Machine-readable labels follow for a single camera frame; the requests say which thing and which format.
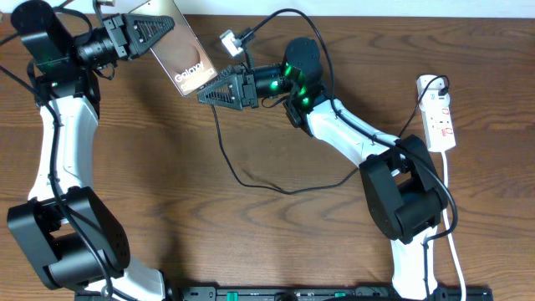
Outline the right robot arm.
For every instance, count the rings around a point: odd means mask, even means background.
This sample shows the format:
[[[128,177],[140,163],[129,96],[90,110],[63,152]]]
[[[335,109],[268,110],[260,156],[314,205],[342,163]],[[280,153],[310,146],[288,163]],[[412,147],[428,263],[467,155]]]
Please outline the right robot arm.
[[[331,145],[360,173],[369,213],[390,240],[392,284],[405,299],[428,300],[437,290],[431,247],[440,214],[451,203],[423,141],[375,129],[348,111],[323,82],[323,41],[296,38],[279,64],[230,66],[200,88],[200,103],[242,110],[279,97],[293,127]]]

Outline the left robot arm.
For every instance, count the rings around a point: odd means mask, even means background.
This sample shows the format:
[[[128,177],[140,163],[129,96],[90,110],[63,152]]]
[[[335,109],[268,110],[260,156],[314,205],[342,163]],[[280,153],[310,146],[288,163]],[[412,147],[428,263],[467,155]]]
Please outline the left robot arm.
[[[23,87],[43,122],[38,175],[7,223],[42,284],[77,300],[177,300],[163,272],[130,255],[125,229],[94,192],[93,143],[103,69],[131,61],[174,28],[166,15],[120,13],[71,34],[65,5],[26,1],[13,10],[15,36],[31,54]]]

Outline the Galaxy S25 Ultra smartphone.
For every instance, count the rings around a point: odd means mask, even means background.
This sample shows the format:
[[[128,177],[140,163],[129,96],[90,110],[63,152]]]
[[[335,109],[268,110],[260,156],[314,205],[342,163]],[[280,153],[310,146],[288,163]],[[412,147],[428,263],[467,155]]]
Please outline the Galaxy S25 Ultra smartphone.
[[[217,69],[173,0],[147,1],[130,13],[173,18],[174,28],[150,50],[182,96],[217,76]]]

